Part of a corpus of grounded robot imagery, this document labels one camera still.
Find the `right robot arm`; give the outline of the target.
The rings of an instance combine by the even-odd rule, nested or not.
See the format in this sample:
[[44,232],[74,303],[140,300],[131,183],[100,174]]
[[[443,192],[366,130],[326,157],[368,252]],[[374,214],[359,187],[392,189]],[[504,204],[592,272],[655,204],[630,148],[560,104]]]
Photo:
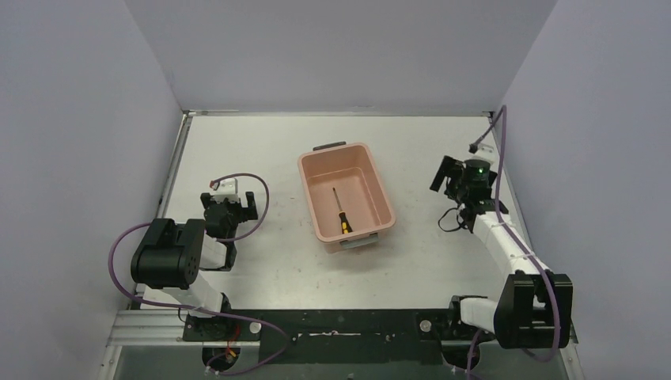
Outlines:
[[498,174],[482,158],[442,159],[430,190],[456,203],[459,227],[475,235],[498,265],[498,299],[455,295],[445,318],[447,332],[463,340],[477,329],[504,349],[565,348],[571,337],[573,283],[553,272],[523,242],[499,198]]

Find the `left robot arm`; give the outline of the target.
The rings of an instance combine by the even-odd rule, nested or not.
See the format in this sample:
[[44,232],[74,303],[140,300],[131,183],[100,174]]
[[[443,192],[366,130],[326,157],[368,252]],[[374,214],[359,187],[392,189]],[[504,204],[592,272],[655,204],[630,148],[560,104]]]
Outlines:
[[213,340],[233,335],[235,320],[228,314],[227,296],[216,291],[204,272],[228,272],[237,258],[232,241],[243,222],[256,221],[259,214],[253,192],[246,192],[246,205],[232,192],[200,195],[203,217],[177,223],[156,218],[149,225],[131,259],[131,277],[136,283],[162,290],[181,304],[204,308],[209,313],[203,330]]

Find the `yellow black handled screwdriver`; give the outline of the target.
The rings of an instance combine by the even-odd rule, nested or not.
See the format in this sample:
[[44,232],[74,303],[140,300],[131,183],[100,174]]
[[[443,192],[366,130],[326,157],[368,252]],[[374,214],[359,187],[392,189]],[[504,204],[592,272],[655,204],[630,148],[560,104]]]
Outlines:
[[340,223],[340,229],[342,234],[350,234],[353,232],[352,226],[347,218],[347,214],[344,211],[342,204],[340,202],[337,190],[335,188],[332,189],[335,201],[336,201],[336,206],[338,207],[338,216],[339,216],[339,223]]

